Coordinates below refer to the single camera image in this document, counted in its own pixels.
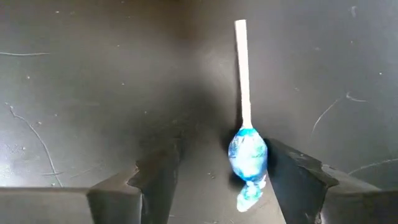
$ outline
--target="blue wrapper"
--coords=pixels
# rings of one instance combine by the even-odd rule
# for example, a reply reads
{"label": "blue wrapper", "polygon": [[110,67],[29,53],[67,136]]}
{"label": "blue wrapper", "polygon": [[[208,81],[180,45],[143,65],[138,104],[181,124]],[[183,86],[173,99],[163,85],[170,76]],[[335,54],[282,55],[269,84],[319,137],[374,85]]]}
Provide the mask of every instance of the blue wrapper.
{"label": "blue wrapper", "polygon": [[261,197],[266,185],[268,148],[254,128],[241,128],[229,144],[228,157],[234,173],[246,185],[237,197],[236,208],[247,211]]}

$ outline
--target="lollipop stick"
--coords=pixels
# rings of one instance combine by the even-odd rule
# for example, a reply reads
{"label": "lollipop stick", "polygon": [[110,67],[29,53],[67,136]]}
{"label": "lollipop stick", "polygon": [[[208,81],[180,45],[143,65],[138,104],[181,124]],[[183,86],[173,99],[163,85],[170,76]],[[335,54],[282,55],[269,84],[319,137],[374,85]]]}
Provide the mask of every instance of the lollipop stick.
{"label": "lollipop stick", "polygon": [[249,56],[248,35],[246,32],[246,20],[235,21],[236,46],[238,49],[239,80],[241,83],[242,100],[242,128],[252,128],[250,86],[249,86]]}

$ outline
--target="black metal surface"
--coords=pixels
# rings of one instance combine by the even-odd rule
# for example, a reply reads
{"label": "black metal surface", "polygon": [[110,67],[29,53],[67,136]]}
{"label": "black metal surface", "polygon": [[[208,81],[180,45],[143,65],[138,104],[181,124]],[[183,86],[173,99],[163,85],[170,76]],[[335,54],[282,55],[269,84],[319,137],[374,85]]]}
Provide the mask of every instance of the black metal surface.
{"label": "black metal surface", "polygon": [[180,152],[165,149],[90,189],[0,189],[2,223],[166,224]]}
{"label": "black metal surface", "polygon": [[286,223],[397,223],[398,191],[381,190],[279,141],[269,178]]}

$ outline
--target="blue lollipop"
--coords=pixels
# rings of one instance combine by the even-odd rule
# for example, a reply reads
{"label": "blue lollipop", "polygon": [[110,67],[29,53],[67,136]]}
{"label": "blue lollipop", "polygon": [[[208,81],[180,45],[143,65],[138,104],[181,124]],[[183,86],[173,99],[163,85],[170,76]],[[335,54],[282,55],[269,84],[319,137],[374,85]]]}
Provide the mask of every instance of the blue lollipop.
{"label": "blue lollipop", "polygon": [[245,212],[260,199],[261,189],[266,186],[268,150],[264,140],[251,124],[246,20],[235,21],[235,33],[243,123],[241,129],[229,144],[228,157],[234,173],[246,182],[236,202],[236,208],[240,212]]}

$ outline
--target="dark gray surface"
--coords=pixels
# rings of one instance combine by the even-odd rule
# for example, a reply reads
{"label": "dark gray surface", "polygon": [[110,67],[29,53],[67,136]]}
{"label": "dark gray surface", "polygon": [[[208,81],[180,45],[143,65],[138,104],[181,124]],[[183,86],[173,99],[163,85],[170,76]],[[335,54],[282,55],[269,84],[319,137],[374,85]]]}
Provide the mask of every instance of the dark gray surface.
{"label": "dark gray surface", "polygon": [[183,130],[188,152],[174,214],[242,216],[223,147],[236,125],[233,21],[247,19],[258,131],[357,170],[377,187],[396,187],[397,7],[387,0],[2,1],[0,52],[51,54],[0,55],[0,184],[58,185],[43,175],[52,172],[45,148],[13,106],[69,187],[92,186],[173,146]]}

